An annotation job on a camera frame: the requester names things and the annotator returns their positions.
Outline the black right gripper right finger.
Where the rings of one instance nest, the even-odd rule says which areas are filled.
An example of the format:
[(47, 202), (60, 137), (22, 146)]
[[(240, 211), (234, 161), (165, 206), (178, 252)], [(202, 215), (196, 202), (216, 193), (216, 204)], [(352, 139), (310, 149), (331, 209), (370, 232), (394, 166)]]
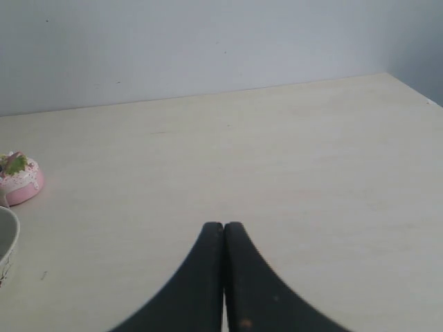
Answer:
[(346, 331), (288, 287), (240, 222), (224, 228), (224, 293), (230, 331)]

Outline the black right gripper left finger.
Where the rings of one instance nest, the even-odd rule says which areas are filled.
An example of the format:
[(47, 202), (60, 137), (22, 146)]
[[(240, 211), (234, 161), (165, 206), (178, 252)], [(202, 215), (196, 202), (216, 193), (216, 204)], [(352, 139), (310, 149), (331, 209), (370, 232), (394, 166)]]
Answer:
[(207, 222), (170, 280), (114, 331), (221, 331), (223, 258), (224, 227)]

